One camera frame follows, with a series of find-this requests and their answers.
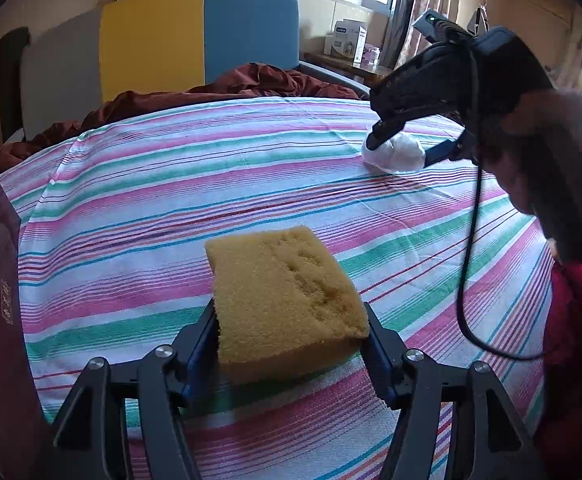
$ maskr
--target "black cable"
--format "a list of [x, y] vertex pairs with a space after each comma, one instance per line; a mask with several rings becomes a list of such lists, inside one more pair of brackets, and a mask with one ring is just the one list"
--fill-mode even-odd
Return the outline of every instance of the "black cable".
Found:
[[[475, 134], [478, 147], [482, 140], [480, 135], [480, 74], [478, 71], [478, 63], [475, 59], [475, 54], [473, 53], [471, 46], [467, 43], [464, 44], [471, 58], [471, 129]], [[482, 163], [480, 160], [477, 161], [478, 166], [478, 176], [475, 181], [475, 199], [473, 201], [473, 212], [471, 214], [471, 226], [469, 227], [469, 237], [466, 241], [466, 250], [464, 251], [464, 261], [462, 263], [462, 270], [460, 271], [460, 283], [457, 288], [457, 298], [455, 301], [455, 316], [457, 318], [457, 324], [460, 327], [460, 332], [462, 335], [468, 339], [469, 342], [473, 343], [478, 348], [484, 351], [495, 354], [499, 357], [510, 359], [511, 361], [535, 361], [544, 357], [544, 352], [529, 356], [521, 356], [500, 350], [491, 346], [487, 342], [482, 341], [478, 338], [469, 328], [469, 324], [466, 321], [466, 315], [464, 313], [464, 286], [466, 285], [466, 276], [469, 273], [469, 263], [471, 261], [471, 250], [473, 248], [473, 242], [475, 238], [475, 229], [478, 224], [478, 210], [480, 208], [480, 195], [482, 194]]]

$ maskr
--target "person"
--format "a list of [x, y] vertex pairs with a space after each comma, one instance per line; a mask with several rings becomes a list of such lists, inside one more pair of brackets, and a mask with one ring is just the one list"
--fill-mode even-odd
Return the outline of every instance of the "person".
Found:
[[[575, 197], [582, 220], [582, 96], [559, 90], [522, 95], [501, 121], [511, 136], [542, 135]], [[517, 153], [482, 161], [513, 206], [533, 213]], [[582, 262], [554, 264], [552, 303], [544, 332], [544, 412], [534, 441], [550, 479], [582, 479]]]

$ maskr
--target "bed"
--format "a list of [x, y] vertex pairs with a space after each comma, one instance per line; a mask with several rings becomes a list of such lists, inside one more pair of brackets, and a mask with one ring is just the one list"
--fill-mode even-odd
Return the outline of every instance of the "bed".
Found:
[[[24, 341], [47, 420], [88, 359], [139, 358], [197, 320], [212, 286], [205, 240], [304, 224], [384, 326], [440, 362], [489, 362], [533, 430], [541, 362], [483, 354], [455, 323], [475, 168], [384, 174], [360, 156], [376, 120], [353, 100], [192, 105], [91, 130], [4, 173], [21, 218]], [[460, 127], [436, 116], [407, 131], [427, 147]], [[541, 350], [551, 264], [538, 222], [487, 176], [465, 300], [475, 332]], [[127, 412], [135, 475], [148, 478], [136, 404]], [[433, 478], [444, 475], [450, 417], [443, 405]], [[205, 479], [361, 480], [378, 475], [396, 420], [356, 355], [289, 383], [218, 380], [185, 429]]]

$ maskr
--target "red clothing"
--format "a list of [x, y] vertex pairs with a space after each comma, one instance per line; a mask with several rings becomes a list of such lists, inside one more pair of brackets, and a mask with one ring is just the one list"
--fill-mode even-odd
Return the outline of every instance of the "red clothing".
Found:
[[582, 474], [582, 264], [554, 264], [544, 329], [545, 410], [535, 445], [551, 480]]

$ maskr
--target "product box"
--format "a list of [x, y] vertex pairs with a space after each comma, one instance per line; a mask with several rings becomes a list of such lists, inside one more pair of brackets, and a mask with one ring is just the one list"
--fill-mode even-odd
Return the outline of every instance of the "product box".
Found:
[[330, 54], [344, 57], [355, 63], [362, 61], [362, 51], [366, 41], [366, 23], [355, 20], [336, 22], [333, 32], [333, 46]]

